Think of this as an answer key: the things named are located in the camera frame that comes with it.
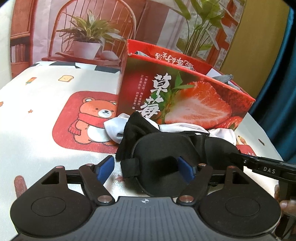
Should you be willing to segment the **person's right hand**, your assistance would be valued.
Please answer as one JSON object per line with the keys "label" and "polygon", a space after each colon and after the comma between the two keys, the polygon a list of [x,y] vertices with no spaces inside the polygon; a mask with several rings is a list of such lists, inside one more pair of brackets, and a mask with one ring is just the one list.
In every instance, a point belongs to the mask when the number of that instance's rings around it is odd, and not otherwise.
{"label": "person's right hand", "polygon": [[295,200],[280,200],[280,186],[277,184],[274,187],[274,198],[280,204],[283,213],[289,216],[296,216],[296,201]]}

